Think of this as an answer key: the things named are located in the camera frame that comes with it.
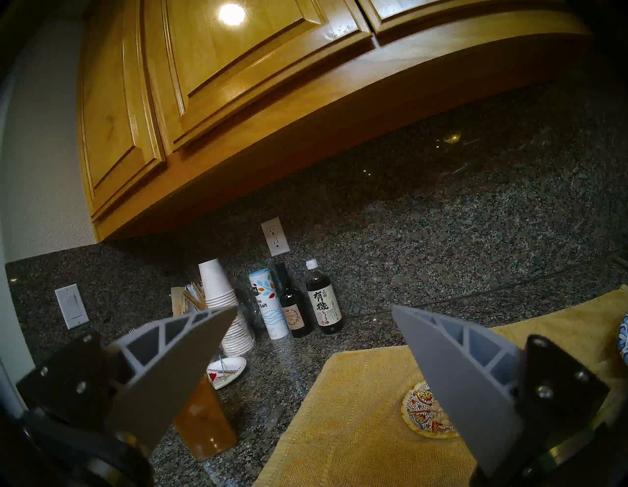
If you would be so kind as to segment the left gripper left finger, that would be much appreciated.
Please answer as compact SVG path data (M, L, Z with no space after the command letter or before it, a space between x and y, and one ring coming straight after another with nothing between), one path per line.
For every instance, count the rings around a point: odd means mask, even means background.
M151 452L191 397L233 306L149 322L110 344L87 330L18 382L27 431L90 446L131 440Z

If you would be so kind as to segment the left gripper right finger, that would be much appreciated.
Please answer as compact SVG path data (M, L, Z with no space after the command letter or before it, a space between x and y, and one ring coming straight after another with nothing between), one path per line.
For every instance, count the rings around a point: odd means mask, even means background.
M472 479L548 479L593 441L609 387L546 336L520 348L481 325L403 305L392 317L477 462Z

